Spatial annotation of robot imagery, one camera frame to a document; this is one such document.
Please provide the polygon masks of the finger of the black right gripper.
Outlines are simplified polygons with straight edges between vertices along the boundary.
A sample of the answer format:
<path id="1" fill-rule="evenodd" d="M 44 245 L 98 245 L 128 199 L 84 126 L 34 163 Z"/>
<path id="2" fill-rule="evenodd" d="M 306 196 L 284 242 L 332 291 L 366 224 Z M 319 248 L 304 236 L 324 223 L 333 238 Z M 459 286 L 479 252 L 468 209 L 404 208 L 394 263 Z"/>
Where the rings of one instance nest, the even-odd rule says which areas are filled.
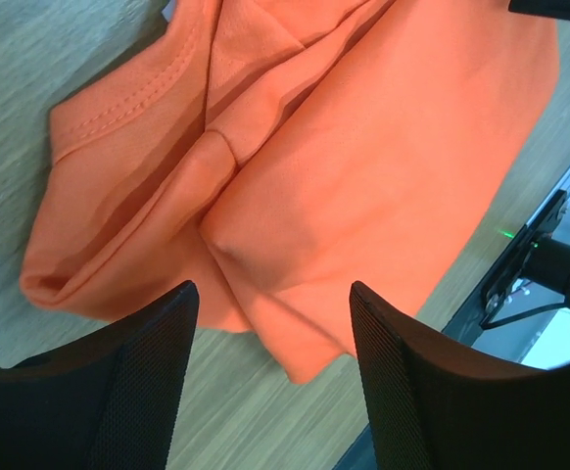
<path id="1" fill-rule="evenodd" d="M 570 22 L 570 0 L 510 0 L 508 11 Z"/>

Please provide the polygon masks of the orange t shirt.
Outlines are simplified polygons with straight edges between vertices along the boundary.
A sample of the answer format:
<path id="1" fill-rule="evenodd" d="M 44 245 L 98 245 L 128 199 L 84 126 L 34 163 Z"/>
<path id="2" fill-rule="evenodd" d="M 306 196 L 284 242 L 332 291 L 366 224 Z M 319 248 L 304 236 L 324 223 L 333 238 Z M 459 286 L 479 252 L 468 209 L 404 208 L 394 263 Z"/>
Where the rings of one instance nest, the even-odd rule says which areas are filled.
<path id="1" fill-rule="evenodd" d="M 180 1 L 50 115 L 21 288 L 112 321 L 184 280 L 302 384 L 354 353 L 362 281 L 414 315 L 558 79 L 554 20 L 504 1 Z"/>

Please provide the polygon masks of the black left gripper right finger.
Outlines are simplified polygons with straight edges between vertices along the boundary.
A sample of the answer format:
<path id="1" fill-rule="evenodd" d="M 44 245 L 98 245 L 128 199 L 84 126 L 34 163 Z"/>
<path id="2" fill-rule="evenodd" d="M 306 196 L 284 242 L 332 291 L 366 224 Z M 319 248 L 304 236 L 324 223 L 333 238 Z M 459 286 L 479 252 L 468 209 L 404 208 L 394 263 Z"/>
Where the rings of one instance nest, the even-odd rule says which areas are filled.
<path id="1" fill-rule="evenodd" d="M 360 282 L 350 310 L 379 468 L 570 469 L 570 363 L 478 352 Z"/>

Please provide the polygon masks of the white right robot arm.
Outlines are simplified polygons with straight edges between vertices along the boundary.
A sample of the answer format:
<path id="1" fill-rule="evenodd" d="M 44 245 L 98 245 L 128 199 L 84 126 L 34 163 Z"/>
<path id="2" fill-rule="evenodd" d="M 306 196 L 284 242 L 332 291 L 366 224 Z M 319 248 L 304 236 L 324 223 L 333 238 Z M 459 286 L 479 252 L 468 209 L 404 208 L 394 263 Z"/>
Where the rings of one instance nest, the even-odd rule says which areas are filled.
<path id="1" fill-rule="evenodd" d="M 570 0 L 511 1 L 509 11 L 570 22 Z M 545 237 L 530 252 L 522 270 L 525 278 L 564 296 L 570 309 L 570 246 Z"/>

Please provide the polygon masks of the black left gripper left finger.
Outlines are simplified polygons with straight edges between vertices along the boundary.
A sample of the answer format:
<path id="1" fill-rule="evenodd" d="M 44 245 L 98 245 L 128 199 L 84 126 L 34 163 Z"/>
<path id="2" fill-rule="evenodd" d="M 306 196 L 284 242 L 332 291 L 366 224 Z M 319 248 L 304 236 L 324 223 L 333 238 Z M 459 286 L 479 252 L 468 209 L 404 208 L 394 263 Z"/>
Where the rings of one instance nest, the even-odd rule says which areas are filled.
<path id="1" fill-rule="evenodd" d="M 186 281 L 76 341 L 0 367 L 0 469 L 164 469 L 197 325 Z"/>

